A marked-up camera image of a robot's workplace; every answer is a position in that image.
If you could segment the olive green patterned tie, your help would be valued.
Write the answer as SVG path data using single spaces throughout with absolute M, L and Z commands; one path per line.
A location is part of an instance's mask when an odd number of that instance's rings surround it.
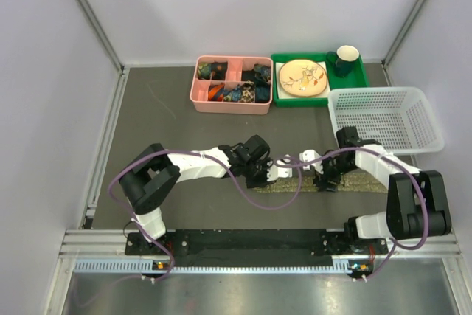
M 295 193 L 299 184 L 298 178 L 280 179 L 265 187 L 256 187 L 258 193 Z M 301 192 L 319 192 L 320 189 L 313 183 L 310 176 L 302 178 Z M 367 173 L 348 173 L 341 177 L 340 183 L 335 187 L 335 192 L 358 193 L 387 193 L 387 188 L 378 180 Z

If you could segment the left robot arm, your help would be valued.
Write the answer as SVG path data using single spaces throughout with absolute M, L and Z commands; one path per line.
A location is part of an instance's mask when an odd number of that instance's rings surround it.
M 270 184 L 271 165 L 268 143 L 258 135 L 236 145 L 219 145 L 203 151 L 183 154 L 165 153 L 156 143 L 132 161 L 132 168 L 118 179 L 134 219 L 145 231 L 142 245 L 151 253 L 162 252 L 167 245 L 161 205 L 175 184 L 202 178 L 224 179 L 243 176 L 248 188 Z

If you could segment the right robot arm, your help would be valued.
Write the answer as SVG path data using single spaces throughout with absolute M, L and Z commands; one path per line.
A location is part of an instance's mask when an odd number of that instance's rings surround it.
M 396 241 L 447 235 L 452 221 L 443 176 L 436 170 L 419 170 L 402 162 L 374 139 L 362 139 L 354 126 L 336 132 L 337 151 L 320 156 L 305 151 L 300 156 L 315 170 L 313 184 L 321 191 L 335 191 L 341 177 L 360 169 L 387 189 L 386 210 L 351 217 L 344 224 L 344 244 L 351 251 L 364 251 L 372 239 Z

